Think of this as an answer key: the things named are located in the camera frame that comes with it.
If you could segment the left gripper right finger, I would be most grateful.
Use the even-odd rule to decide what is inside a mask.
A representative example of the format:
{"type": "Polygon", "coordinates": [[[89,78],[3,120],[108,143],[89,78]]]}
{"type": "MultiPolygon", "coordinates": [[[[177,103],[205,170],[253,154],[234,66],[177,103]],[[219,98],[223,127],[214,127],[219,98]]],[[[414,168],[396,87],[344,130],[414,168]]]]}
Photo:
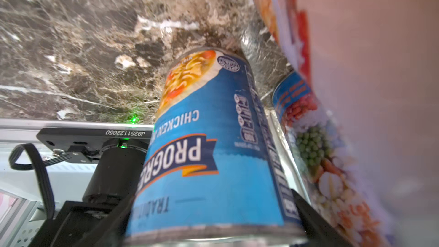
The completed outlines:
{"type": "Polygon", "coordinates": [[[291,191],[307,236],[306,243],[293,245],[294,247],[352,247],[299,193],[294,189],[291,191]]]}

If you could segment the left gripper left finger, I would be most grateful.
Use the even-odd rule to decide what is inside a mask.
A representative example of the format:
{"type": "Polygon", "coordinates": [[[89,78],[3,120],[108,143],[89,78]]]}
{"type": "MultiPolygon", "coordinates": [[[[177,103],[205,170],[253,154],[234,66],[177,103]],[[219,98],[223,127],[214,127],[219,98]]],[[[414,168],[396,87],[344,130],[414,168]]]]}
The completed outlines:
{"type": "Polygon", "coordinates": [[[117,196],[93,194],[73,202],[72,227],[78,228],[74,247],[120,247],[128,226],[134,192],[117,196]]]}

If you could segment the white lid yellow can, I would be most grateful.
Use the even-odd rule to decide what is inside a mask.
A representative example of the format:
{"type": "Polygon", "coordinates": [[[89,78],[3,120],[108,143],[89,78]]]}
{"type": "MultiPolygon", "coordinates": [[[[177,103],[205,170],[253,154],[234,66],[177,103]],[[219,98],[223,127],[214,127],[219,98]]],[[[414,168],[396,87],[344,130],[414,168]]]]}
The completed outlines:
{"type": "Polygon", "coordinates": [[[313,209],[355,247],[394,247],[393,220],[366,189],[357,157],[306,81],[289,73],[272,101],[313,209]]]}

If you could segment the blue soup can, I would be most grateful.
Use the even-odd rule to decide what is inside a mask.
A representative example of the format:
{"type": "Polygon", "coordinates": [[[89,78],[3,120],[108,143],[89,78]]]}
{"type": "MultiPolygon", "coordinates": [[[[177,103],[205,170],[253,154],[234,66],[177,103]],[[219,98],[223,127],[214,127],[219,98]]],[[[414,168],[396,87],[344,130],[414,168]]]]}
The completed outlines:
{"type": "Polygon", "coordinates": [[[194,49],[169,70],[127,247],[269,247],[307,237],[247,61],[194,49]]]}

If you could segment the white lid can back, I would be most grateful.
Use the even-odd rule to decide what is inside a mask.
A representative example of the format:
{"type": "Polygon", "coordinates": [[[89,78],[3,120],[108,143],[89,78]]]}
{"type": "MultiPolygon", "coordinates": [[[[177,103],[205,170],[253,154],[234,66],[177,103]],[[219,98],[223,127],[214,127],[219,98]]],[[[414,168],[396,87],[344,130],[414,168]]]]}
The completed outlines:
{"type": "Polygon", "coordinates": [[[439,244],[439,0],[254,0],[392,218],[439,244]]]}

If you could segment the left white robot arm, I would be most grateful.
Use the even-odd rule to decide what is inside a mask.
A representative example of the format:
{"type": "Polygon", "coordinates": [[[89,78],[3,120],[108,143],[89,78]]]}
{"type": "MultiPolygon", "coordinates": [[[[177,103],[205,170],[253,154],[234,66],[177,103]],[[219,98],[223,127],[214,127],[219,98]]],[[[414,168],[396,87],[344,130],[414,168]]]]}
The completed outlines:
{"type": "Polygon", "coordinates": [[[169,169],[144,165],[147,143],[113,138],[81,202],[56,211],[44,161],[24,144],[37,177],[46,221],[38,247],[275,246],[346,247],[341,237],[296,191],[282,184],[269,158],[227,154],[215,140],[178,141],[184,158],[169,169]]]}

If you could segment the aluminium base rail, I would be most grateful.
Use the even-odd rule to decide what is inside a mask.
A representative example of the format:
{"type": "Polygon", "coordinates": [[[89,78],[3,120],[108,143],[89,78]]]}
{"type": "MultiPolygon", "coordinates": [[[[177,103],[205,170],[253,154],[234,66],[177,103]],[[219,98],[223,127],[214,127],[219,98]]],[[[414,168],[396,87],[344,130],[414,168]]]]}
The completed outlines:
{"type": "Polygon", "coordinates": [[[112,148],[97,164],[72,164],[37,139],[43,128],[127,129],[150,125],[1,120],[1,190],[17,198],[1,224],[3,247],[73,247],[73,202],[134,192],[146,152],[112,148]]]}

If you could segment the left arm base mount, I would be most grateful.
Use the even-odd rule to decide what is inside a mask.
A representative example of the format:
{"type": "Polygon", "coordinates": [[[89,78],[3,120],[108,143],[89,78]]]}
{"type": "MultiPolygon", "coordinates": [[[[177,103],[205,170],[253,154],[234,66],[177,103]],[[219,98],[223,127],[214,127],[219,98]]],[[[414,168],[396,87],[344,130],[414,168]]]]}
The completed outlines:
{"type": "Polygon", "coordinates": [[[147,151],[151,128],[81,129],[43,128],[37,139],[72,164],[97,164],[112,148],[147,151]]]}

